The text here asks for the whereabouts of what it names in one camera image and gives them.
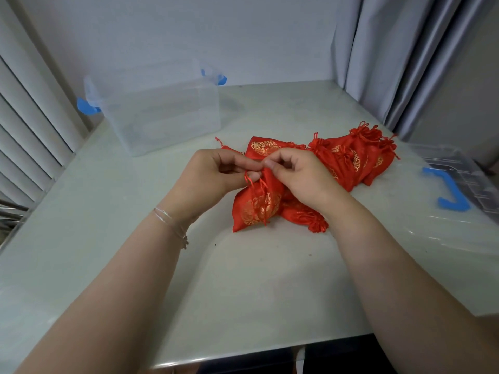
gray curtain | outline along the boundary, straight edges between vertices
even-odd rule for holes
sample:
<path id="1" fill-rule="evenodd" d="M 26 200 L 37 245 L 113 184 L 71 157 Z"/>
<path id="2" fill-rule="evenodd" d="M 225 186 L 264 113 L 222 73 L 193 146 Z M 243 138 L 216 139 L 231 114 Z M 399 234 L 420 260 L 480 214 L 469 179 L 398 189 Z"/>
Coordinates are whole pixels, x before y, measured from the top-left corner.
<path id="1" fill-rule="evenodd" d="M 408 140 L 420 113 L 489 0 L 342 0 L 333 78 Z"/>

pile of red pouches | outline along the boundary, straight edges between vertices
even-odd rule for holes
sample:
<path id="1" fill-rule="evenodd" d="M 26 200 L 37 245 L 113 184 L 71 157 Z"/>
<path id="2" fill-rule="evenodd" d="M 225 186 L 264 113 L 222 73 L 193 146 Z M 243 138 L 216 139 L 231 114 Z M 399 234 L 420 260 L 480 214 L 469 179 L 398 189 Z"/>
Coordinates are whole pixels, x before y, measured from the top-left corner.
<path id="1" fill-rule="evenodd" d="M 359 127 L 340 138 L 322 139 L 315 133 L 314 139 L 308 145 L 252 137 L 245 155 L 254 160 L 262 160 L 284 147 L 310 150 L 336 181 L 350 192 L 361 182 L 370 186 L 373 180 L 390 166 L 395 157 L 400 159 L 395 154 L 397 146 L 392 138 L 393 136 L 382 136 L 377 125 L 370 129 L 369 124 L 363 121 Z M 222 148 L 231 150 L 223 144 Z M 256 223 L 266 225 L 267 220 L 275 215 L 295 224 L 306 225 L 312 232 L 326 232 L 328 228 L 320 213 L 298 201 L 272 171 L 265 168 L 260 180 L 251 182 L 250 186 L 235 196 L 232 231 L 237 232 Z"/>

left hand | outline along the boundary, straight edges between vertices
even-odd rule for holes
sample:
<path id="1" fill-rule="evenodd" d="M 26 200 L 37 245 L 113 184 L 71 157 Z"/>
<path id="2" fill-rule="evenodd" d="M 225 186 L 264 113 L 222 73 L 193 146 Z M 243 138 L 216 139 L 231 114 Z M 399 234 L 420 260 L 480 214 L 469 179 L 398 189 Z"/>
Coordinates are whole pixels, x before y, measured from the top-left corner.
<path id="1" fill-rule="evenodd" d="M 198 150 L 158 207 L 187 230 L 229 191 L 247 186 L 246 171 L 255 182 L 263 168 L 262 163 L 232 150 Z"/>

thin bracelet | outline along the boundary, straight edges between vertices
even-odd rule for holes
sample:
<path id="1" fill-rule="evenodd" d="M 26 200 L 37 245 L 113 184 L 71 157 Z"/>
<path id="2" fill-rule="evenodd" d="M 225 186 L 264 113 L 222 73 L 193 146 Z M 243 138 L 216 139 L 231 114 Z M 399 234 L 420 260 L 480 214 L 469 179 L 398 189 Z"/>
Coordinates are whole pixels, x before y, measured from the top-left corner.
<path id="1" fill-rule="evenodd" d="M 168 224 L 169 226 L 173 227 L 173 231 L 175 232 L 175 234 L 183 240 L 184 249 L 187 249 L 187 244 L 189 244 L 189 241 L 187 240 L 187 235 L 184 232 L 184 230 L 179 226 L 179 224 L 175 221 L 175 219 L 173 219 L 165 210 L 162 210 L 158 207 L 155 207 L 153 212 L 154 212 L 154 215 L 156 215 L 159 220 L 161 220 L 163 223 Z"/>

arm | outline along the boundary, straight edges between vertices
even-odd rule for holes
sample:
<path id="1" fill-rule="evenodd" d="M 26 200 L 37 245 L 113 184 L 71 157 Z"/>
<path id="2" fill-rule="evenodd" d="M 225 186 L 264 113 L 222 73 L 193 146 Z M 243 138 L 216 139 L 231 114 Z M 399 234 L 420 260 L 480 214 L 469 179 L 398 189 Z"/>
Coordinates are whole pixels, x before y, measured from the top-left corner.
<path id="1" fill-rule="evenodd" d="M 158 207 L 187 230 L 227 192 L 246 186 L 245 170 L 261 169 L 230 150 L 200 150 Z M 149 213 L 16 373 L 136 373 L 182 248 L 172 225 Z"/>
<path id="2" fill-rule="evenodd" d="M 311 152 L 282 149 L 264 165 L 329 221 L 367 318 L 397 371 L 496 372 L 499 344 L 493 336 Z"/>

